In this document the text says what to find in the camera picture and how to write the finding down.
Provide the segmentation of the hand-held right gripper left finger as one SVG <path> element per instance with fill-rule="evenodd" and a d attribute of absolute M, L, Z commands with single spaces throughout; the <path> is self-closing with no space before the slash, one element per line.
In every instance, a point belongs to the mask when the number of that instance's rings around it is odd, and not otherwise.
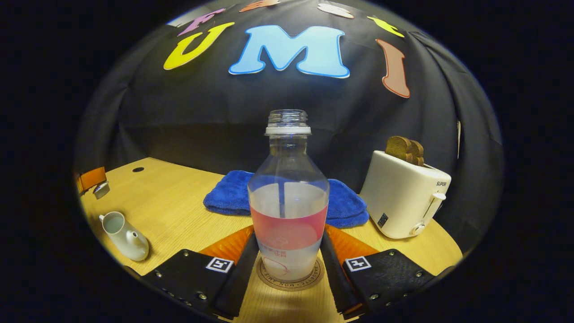
<path fill-rule="evenodd" d="M 141 278 L 202 315 L 238 317 L 259 252 L 252 225 L 201 251 L 181 249 Z"/>

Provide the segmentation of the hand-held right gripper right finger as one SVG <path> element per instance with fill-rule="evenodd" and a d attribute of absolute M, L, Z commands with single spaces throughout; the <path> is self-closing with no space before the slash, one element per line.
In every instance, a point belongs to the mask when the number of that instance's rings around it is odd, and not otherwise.
<path fill-rule="evenodd" d="M 381 314 L 436 280 L 397 249 L 377 251 L 331 225 L 324 227 L 320 251 L 336 310 L 345 319 Z"/>

